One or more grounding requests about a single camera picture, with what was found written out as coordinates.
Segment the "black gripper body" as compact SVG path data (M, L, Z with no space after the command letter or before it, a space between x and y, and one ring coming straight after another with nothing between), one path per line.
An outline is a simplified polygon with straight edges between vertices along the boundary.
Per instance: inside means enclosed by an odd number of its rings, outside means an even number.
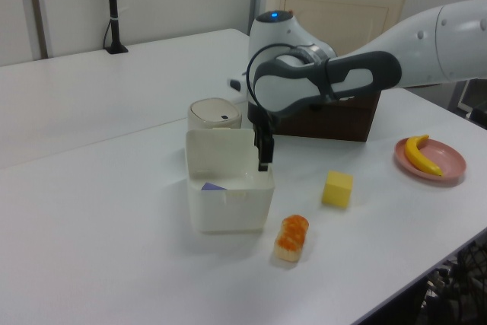
M280 122L278 116L264 110L253 102L247 103L247 118L252 123L257 135L272 136Z

